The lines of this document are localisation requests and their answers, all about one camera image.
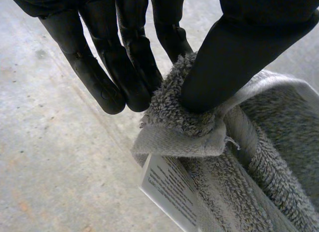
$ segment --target folded towel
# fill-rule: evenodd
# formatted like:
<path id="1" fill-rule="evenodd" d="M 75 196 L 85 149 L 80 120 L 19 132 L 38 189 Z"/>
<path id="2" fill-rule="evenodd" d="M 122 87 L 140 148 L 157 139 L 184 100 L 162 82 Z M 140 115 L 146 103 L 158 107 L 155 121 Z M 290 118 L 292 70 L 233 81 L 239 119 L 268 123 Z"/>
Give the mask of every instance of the folded towel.
<path id="1" fill-rule="evenodd" d="M 135 160 L 179 158 L 197 189 L 201 231 L 319 231 L 319 94 L 264 70 L 219 107 L 193 114 L 179 97 L 195 58 L 180 57 L 155 92 Z"/>

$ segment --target gray concrete surface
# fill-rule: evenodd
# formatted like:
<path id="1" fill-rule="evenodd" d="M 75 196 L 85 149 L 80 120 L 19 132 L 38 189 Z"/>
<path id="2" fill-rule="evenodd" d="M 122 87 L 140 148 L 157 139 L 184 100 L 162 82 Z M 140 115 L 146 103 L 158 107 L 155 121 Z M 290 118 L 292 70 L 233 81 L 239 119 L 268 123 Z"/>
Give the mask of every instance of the gray concrete surface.
<path id="1" fill-rule="evenodd" d="M 0 232 L 179 231 L 137 187 L 129 149 L 142 114 L 106 115 L 40 22 L 12 0 L 0 8 Z M 185 0 L 181 25 L 195 50 L 220 16 L 219 0 Z M 151 7 L 146 31 L 166 74 Z M 268 68 L 319 89 L 318 32 Z"/>

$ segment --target black rubber finger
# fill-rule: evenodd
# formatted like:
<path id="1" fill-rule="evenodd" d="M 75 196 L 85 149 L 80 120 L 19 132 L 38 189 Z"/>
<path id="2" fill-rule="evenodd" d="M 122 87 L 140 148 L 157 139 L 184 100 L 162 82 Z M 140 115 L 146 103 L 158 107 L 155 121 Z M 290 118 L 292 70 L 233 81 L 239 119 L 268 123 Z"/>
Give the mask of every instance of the black rubber finger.
<path id="1" fill-rule="evenodd" d="M 115 0 L 123 44 L 150 94 L 162 83 L 144 25 L 148 0 Z"/>
<path id="2" fill-rule="evenodd" d="M 132 40 L 128 45 L 127 51 L 135 70 L 152 95 L 160 87 L 163 77 L 156 65 L 149 39 L 140 36 Z"/>
<path id="3" fill-rule="evenodd" d="M 181 103 L 192 112 L 212 109 L 306 35 L 318 23 L 254 27 L 222 17 L 209 31 L 181 90 Z"/>
<path id="4" fill-rule="evenodd" d="M 93 0 L 79 9 L 98 54 L 115 84 L 135 112 L 146 110 L 151 96 L 118 38 L 114 0 Z"/>
<path id="5" fill-rule="evenodd" d="M 109 114 L 121 112 L 125 107 L 124 98 L 92 55 L 78 12 L 68 10 L 40 21 L 102 109 Z"/>
<path id="6" fill-rule="evenodd" d="M 73 62 L 72 67 L 75 73 L 106 113 L 114 115 L 123 111 L 125 108 L 124 97 L 105 74 L 95 57 L 64 55 L 70 62 Z"/>
<path id="7" fill-rule="evenodd" d="M 151 0 L 156 34 L 170 60 L 175 63 L 179 55 L 192 53 L 186 31 L 179 26 L 184 0 Z"/>
<path id="8" fill-rule="evenodd" d="M 103 53 L 103 61 L 113 81 L 119 85 L 128 107 L 135 112 L 148 109 L 151 96 L 135 72 L 124 47 Z"/>

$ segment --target white tag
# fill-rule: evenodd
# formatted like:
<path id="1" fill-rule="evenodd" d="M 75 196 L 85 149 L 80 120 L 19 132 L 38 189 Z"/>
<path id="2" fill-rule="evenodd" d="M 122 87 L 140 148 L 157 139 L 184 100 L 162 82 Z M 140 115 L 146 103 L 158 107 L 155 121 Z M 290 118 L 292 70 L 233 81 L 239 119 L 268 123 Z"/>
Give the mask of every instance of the white tag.
<path id="1" fill-rule="evenodd" d="M 140 189 L 184 232 L 197 231 L 195 187 L 178 159 L 149 154 Z"/>

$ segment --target robotic hand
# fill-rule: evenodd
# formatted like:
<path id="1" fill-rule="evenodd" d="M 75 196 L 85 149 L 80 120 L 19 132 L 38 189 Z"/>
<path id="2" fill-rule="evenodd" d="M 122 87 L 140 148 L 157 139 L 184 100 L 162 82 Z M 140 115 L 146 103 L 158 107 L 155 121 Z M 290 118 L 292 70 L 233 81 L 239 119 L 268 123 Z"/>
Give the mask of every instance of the robotic hand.
<path id="1" fill-rule="evenodd" d="M 125 104 L 135 111 L 148 108 L 161 82 L 145 37 L 148 0 L 14 0 L 27 14 L 39 17 L 86 88 L 109 114 Z M 172 62 L 192 52 L 179 27 L 184 0 L 152 0 L 158 39 Z M 92 55 L 80 16 L 114 83 Z M 124 47 L 118 37 L 117 18 Z"/>
<path id="2" fill-rule="evenodd" d="M 133 111 L 148 108 L 162 80 L 144 32 L 148 0 L 15 2 L 40 18 L 104 111 L 116 114 L 125 104 Z M 204 112 L 227 100 L 319 21 L 319 0 L 220 3 L 224 14 L 209 31 L 182 87 L 181 103 L 192 112 Z M 157 36 L 171 61 L 192 52 L 178 24 L 183 0 L 152 0 L 152 4 Z M 88 48 L 78 12 L 116 85 Z M 117 36 L 117 17 L 124 47 Z"/>

